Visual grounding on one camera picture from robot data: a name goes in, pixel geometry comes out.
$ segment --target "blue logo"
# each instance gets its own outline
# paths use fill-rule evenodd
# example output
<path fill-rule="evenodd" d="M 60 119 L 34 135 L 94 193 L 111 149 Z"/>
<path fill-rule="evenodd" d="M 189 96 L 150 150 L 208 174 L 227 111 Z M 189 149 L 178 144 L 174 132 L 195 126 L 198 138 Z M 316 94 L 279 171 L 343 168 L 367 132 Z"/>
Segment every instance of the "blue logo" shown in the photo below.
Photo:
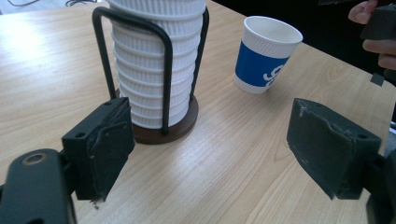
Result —
<path fill-rule="evenodd" d="M 260 55 L 241 42 L 235 73 L 252 86 L 269 87 L 287 60 Z"/>

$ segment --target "white paper cup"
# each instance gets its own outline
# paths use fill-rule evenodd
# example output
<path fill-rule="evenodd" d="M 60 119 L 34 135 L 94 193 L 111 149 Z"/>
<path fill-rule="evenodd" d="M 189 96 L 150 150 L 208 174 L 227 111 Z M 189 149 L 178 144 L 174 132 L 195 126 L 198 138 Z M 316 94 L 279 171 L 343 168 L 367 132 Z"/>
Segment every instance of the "white paper cup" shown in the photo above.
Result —
<path fill-rule="evenodd" d="M 168 120 L 169 127 L 181 121 L 186 116 L 188 111 L 189 111 L 189 107 L 186 106 L 177 114 L 173 116 L 169 116 L 169 120 Z M 160 129 L 163 126 L 163 118 L 153 119 L 146 116 L 140 116 L 137 115 L 132 109 L 131 109 L 131 121 L 133 124 L 137 126 L 148 129 Z"/>
<path fill-rule="evenodd" d="M 107 0 L 117 10 L 159 21 L 180 21 L 202 15 L 205 0 Z"/>
<path fill-rule="evenodd" d="M 124 76 L 133 78 L 138 81 L 153 84 L 163 84 L 163 69 L 148 69 L 136 66 L 124 61 L 122 58 L 116 58 L 117 72 Z M 178 81 L 188 76 L 193 76 L 195 70 L 195 62 L 172 69 L 172 81 Z"/>
<path fill-rule="evenodd" d="M 187 96 L 190 96 L 190 93 L 191 85 L 186 90 L 180 92 L 171 91 L 170 106 L 180 104 L 180 102 L 186 99 Z M 130 101 L 133 101 L 138 105 L 147 107 L 163 107 L 162 96 L 142 94 L 128 88 L 123 83 L 120 83 L 120 95 L 128 97 Z"/>
<path fill-rule="evenodd" d="M 283 21 L 247 17 L 233 80 L 241 90 L 264 93 L 288 58 L 303 41 L 303 35 Z"/>
<path fill-rule="evenodd" d="M 148 20 L 148 19 L 146 19 L 146 20 L 151 21 L 154 24 L 157 24 L 158 26 L 163 28 L 163 30 L 168 35 L 175 36 L 175 35 L 185 35 L 185 34 L 189 34 L 189 33 L 194 33 L 197 30 L 201 30 L 204 18 L 202 15 L 199 15 L 198 17 L 194 17 L 194 18 L 191 18 L 188 20 L 183 20 L 183 21 L 158 21 L 158 20 Z M 143 34 L 150 34 L 149 31 L 137 29 L 137 28 L 134 28 L 134 27 L 131 27 L 128 25 L 118 23 L 116 21 L 112 21 L 111 23 L 117 24 L 118 26 L 125 28 L 125 29 L 138 31 Z"/>
<path fill-rule="evenodd" d="M 122 59 L 131 65 L 157 70 L 163 70 L 164 68 L 164 56 L 161 53 L 147 53 L 137 49 L 130 49 L 117 40 L 115 40 L 113 45 L 113 51 L 117 58 Z M 172 69 L 177 70 L 181 67 L 186 67 L 187 65 L 192 64 L 195 62 L 197 55 L 198 45 L 194 46 L 192 49 L 174 54 Z"/>
<path fill-rule="evenodd" d="M 112 37 L 130 49 L 136 49 L 147 53 L 164 53 L 161 39 L 154 34 L 143 34 L 136 30 L 125 29 L 113 23 Z M 197 46 L 201 40 L 201 29 L 184 35 L 169 36 L 175 54 L 185 52 Z"/>
<path fill-rule="evenodd" d="M 152 96 L 162 96 L 163 95 L 163 84 L 153 84 L 149 82 L 143 82 L 131 77 L 125 76 L 123 73 L 118 72 L 119 83 L 125 85 L 125 87 L 134 90 L 137 93 L 141 93 L 144 95 L 152 95 Z M 171 91 L 173 92 L 181 92 L 186 90 L 189 86 L 191 86 L 192 80 L 194 76 L 191 74 L 190 76 L 186 76 L 183 79 L 172 81 L 171 83 Z"/>
<path fill-rule="evenodd" d="M 189 106 L 190 97 L 187 96 L 183 101 L 181 101 L 177 105 L 172 105 L 169 107 L 169 116 L 175 116 L 180 111 L 185 109 L 186 106 Z M 163 117 L 163 108 L 160 107 L 149 107 L 144 105 L 136 104 L 133 101 L 130 101 L 131 109 L 138 116 L 143 116 L 146 118 L 160 119 Z"/>

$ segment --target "human hand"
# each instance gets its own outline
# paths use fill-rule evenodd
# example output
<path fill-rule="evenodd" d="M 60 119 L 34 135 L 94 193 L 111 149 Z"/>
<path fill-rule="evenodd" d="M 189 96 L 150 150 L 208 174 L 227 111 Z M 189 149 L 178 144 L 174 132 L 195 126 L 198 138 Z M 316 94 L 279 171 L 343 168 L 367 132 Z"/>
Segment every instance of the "human hand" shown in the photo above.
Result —
<path fill-rule="evenodd" d="M 379 66 L 396 70 L 396 40 L 365 40 L 363 48 L 372 53 L 379 53 Z"/>
<path fill-rule="evenodd" d="M 377 5 L 378 0 L 362 2 L 349 11 L 348 17 L 354 22 L 366 24 Z"/>
<path fill-rule="evenodd" d="M 349 11 L 349 19 L 366 24 L 378 5 L 378 0 L 362 2 Z M 363 48 L 372 53 L 378 53 L 378 65 L 396 70 L 396 40 L 364 40 Z"/>

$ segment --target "table surface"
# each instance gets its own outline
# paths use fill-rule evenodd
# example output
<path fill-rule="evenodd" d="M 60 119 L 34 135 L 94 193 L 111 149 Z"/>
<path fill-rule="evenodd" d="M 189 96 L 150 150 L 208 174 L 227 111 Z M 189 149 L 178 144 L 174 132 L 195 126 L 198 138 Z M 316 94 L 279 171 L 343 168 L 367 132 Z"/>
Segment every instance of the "table surface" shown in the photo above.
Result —
<path fill-rule="evenodd" d="M 62 136 L 109 99 L 91 22 L 97 6 L 0 17 L 0 183 L 23 153 L 61 150 Z M 78 222 L 366 223 L 366 191 L 331 201 L 295 160 L 291 106 L 296 97 L 324 104 L 385 143 L 394 87 L 301 44 L 268 92 L 240 91 L 233 70 L 245 17 L 207 6 L 195 126 L 169 144 L 137 144 L 99 209 L 73 196 Z"/>

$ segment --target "wooden base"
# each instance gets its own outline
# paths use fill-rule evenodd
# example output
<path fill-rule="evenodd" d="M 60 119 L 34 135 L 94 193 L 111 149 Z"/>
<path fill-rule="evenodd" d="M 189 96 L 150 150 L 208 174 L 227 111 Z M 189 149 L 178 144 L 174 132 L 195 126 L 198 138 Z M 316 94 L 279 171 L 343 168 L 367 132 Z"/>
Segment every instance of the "wooden base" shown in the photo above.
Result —
<path fill-rule="evenodd" d="M 134 139 L 137 143 L 159 145 L 173 142 L 188 133 L 198 117 L 198 102 L 193 97 L 186 116 L 177 124 L 169 127 L 169 134 L 162 134 L 161 129 L 147 129 L 133 124 Z"/>

